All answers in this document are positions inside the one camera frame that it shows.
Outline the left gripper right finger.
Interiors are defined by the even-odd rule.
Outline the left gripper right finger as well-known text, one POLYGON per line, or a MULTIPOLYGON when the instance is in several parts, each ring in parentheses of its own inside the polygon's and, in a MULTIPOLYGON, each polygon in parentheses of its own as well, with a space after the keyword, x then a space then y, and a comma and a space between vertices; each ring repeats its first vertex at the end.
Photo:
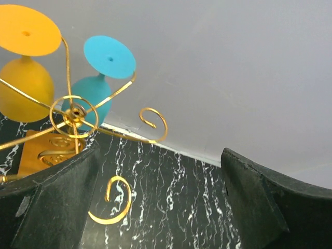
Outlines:
POLYGON ((331 190, 224 148, 221 169, 243 248, 331 248, 331 190))

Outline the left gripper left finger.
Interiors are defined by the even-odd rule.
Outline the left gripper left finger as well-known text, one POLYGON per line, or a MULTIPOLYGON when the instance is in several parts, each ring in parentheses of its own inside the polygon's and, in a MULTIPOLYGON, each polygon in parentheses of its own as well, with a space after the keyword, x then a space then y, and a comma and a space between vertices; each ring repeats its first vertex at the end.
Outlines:
POLYGON ((96 186, 97 142, 67 161, 1 186, 1 248, 79 248, 96 186))

